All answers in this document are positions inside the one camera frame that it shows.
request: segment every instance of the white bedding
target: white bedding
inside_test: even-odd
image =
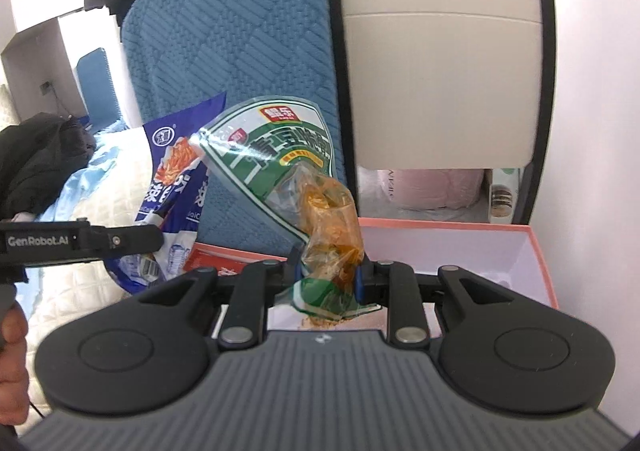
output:
[[[126,130],[118,136],[120,153],[116,165],[92,195],[74,209],[73,218],[87,218],[107,227],[131,225],[151,180],[152,163],[142,128]],[[40,342],[60,325],[115,303],[124,291],[116,285],[101,262],[76,263],[44,269],[39,304],[29,320],[27,368],[33,403],[44,413],[49,407],[33,371],[33,358]],[[38,420],[31,410],[29,420],[19,430]]]

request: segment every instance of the barcode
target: barcode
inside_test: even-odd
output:
[[[142,272],[140,275],[148,281],[154,281],[158,279],[158,275],[160,274],[160,265],[152,259],[145,258],[142,261]]]

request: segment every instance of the transparent plastic wrapper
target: transparent plastic wrapper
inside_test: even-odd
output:
[[[379,308],[353,297],[364,244],[351,193],[334,178],[331,135],[315,104],[257,98],[207,124],[191,144],[253,214],[292,245],[304,244],[300,280],[280,302],[335,321]]]

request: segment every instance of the black jacket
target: black jacket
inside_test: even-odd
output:
[[[0,132],[0,219],[43,213],[94,152],[95,139],[76,118],[40,113],[5,128]]]

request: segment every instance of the brand logo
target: brand logo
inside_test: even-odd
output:
[[[268,120],[272,123],[277,123],[278,121],[298,121],[300,119],[296,115],[296,113],[289,108],[288,106],[280,105],[280,106],[265,106],[260,108],[260,113],[264,115]]]
[[[69,237],[67,236],[27,236],[24,238],[16,238],[15,236],[10,236],[6,241],[9,247],[41,247],[43,245],[68,245]]]
[[[151,140],[156,146],[160,146],[162,148],[173,141],[174,137],[175,130],[171,126],[163,126],[162,128],[158,128],[154,131],[154,134],[151,136]]]
[[[321,334],[318,337],[316,337],[316,343],[320,343],[321,345],[324,345],[329,341],[331,341],[331,339],[333,338],[329,334]]]
[[[247,134],[242,128],[238,128],[228,138],[229,142],[235,142],[236,144],[244,144],[246,142]]]

